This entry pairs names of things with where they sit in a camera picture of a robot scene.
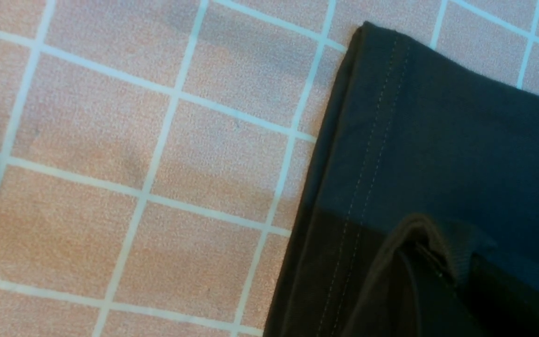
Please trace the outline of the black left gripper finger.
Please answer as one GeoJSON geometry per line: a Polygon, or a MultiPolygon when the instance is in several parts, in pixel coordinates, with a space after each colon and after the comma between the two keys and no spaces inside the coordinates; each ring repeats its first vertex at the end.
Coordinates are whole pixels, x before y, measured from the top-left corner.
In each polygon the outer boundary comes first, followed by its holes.
{"type": "Polygon", "coordinates": [[[424,247],[398,249],[398,335],[474,337],[476,325],[424,247]]]}

